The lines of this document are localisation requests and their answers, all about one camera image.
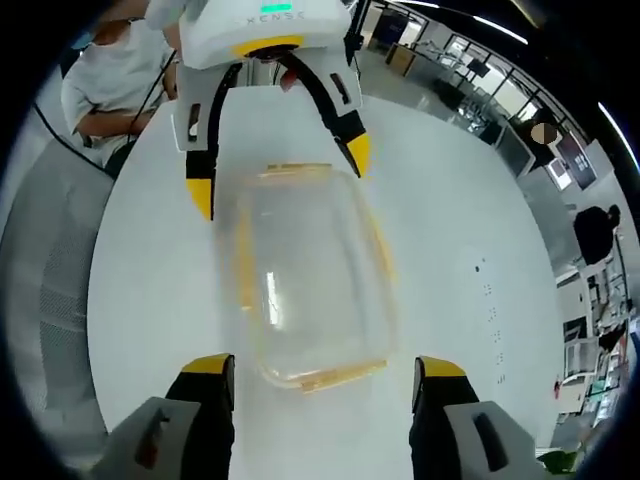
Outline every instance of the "computer monitor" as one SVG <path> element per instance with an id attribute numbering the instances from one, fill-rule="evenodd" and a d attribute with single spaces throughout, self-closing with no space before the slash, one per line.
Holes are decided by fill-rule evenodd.
<path id="1" fill-rule="evenodd" d="M 474 58 L 473 60 L 471 60 L 469 62 L 469 65 L 467 65 L 467 68 L 471 70 L 473 73 L 475 73 L 476 75 L 479 75 L 480 77 L 483 77 L 483 78 L 487 73 L 489 73 L 489 67 L 487 67 L 483 62 L 481 62 L 477 58 Z"/>
<path id="2" fill-rule="evenodd" d="M 516 178 L 529 173 L 536 162 L 535 155 L 509 124 L 505 125 L 495 149 Z"/>

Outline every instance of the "person's arm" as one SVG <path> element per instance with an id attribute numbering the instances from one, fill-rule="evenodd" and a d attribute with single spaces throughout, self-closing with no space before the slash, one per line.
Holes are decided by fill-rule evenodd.
<path id="1" fill-rule="evenodd" d="M 154 112 L 141 114 L 135 122 L 134 116 L 121 112 L 95 112 L 85 115 L 76 126 L 82 135 L 91 137 L 113 137 L 115 135 L 140 135 Z"/>
<path id="2" fill-rule="evenodd" d="M 164 78 L 162 79 L 162 85 L 164 86 L 164 91 L 167 92 L 169 96 L 169 100 L 175 100 L 178 98 L 178 90 L 176 86 L 176 64 L 172 63 L 167 67 L 166 72 L 164 72 Z"/>

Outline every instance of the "gray office chair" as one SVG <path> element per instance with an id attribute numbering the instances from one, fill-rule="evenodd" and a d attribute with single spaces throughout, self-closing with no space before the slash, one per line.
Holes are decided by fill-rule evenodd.
<path id="1" fill-rule="evenodd" d="M 34 420 L 69 466 L 107 431 L 87 347 L 91 258 L 113 180 L 51 141 L 20 185 L 0 243 L 0 315 Z"/>

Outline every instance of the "robotic arm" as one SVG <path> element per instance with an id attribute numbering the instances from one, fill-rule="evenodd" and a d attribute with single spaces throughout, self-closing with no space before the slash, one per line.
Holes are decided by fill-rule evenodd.
<path id="1" fill-rule="evenodd" d="M 222 107 L 248 59 L 277 61 L 295 72 L 355 174 L 366 173 L 362 94 L 344 44 L 351 17 L 340 0 L 152 0 L 153 27 L 177 20 L 183 63 L 174 127 L 187 152 L 187 187 L 206 218 L 213 219 Z"/>
<path id="2" fill-rule="evenodd" d="M 165 398 L 149 399 L 116 427 L 91 477 L 227 479 L 235 440 L 234 367 L 230 354 L 186 365 Z M 453 363 L 416 359 L 412 411 L 415 480 L 550 478 L 534 457 L 533 438 L 498 405 L 479 402 Z"/>

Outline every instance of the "yellow accent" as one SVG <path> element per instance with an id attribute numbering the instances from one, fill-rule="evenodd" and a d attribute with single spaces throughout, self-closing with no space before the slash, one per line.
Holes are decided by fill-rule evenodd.
<path id="1" fill-rule="evenodd" d="M 358 167 L 360 175 L 364 177 L 369 171 L 370 164 L 371 141 L 369 134 L 363 133 L 358 138 L 351 140 L 347 143 L 347 148 L 356 161 L 356 167 Z"/>
<path id="2" fill-rule="evenodd" d="M 317 392 L 318 390 L 335 387 L 336 385 L 341 385 L 370 375 L 377 370 L 385 368 L 386 366 L 386 360 L 376 360 L 354 367 L 311 373 L 300 377 L 300 388 L 304 393 Z"/>
<path id="3" fill-rule="evenodd" d="M 455 363 L 432 357 L 419 357 L 424 365 L 425 377 L 466 377 L 467 374 Z"/>
<path id="4" fill-rule="evenodd" d="M 253 315 L 257 313 L 258 292 L 255 278 L 255 254 L 251 237 L 251 219 L 249 208 L 243 205 L 240 221 L 236 231 L 235 270 L 238 289 L 238 300 L 243 310 L 249 310 Z"/>
<path id="5" fill-rule="evenodd" d="M 191 192 L 193 202 L 207 220 L 211 220 L 211 183 L 207 178 L 187 178 L 187 188 Z"/>
<path id="6" fill-rule="evenodd" d="M 267 173 L 288 173 L 288 172 L 298 172 L 300 170 L 310 170 L 310 169 L 320 169 L 320 170 L 331 170 L 331 164 L 329 163 L 283 163 L 281 165 L 269 165 L 267 166 Z"/>
<path id="7" fill-rule="evenodd" d="M 395 272 L 395 269 L 393 268 L 393 260 L 392 260 L 393 257 L 391 256 L 391 249 L 389 248 L 389 243 L 387 243 L 387 240 L 385 239 L 384 235 L 382 235 L 382 230 L 380 229 L 380 225 L 378 224 L 375 217 L 369 214 L 369 219 L 371 221 L 371 225 L 373 226 L 373 234 L 375 237 L 376 247 L 378 250 L 378 254 L 380 255 L 380 258 L 382 259 L 383 268 L 387 273 L 387 277 L 389 277 L 391 281 L 395 281 L 396 272 Z"/>
<path id="8" fill-rule="evenodd" d="M 277 45 L 295 45 L 301 47 L 304 44 L 304 37 L 302 35 L 284 35 L 281 37 L 260 38 L 258 40 L 251 40 L 250 42 L 241 43 L 232 47 L 231 50 L 238 57 L 246 57 L 251 52 L 261 50 L 263 48 L 275 47 Z"/>
<path id="9" fill-rule="evenodd" d="M 211 373 L 220 375 L 224 370 L 224 362 L 229 358 L 228 353 L 202 357 L 194 360 L 182 369 L 182 373 Z"/>

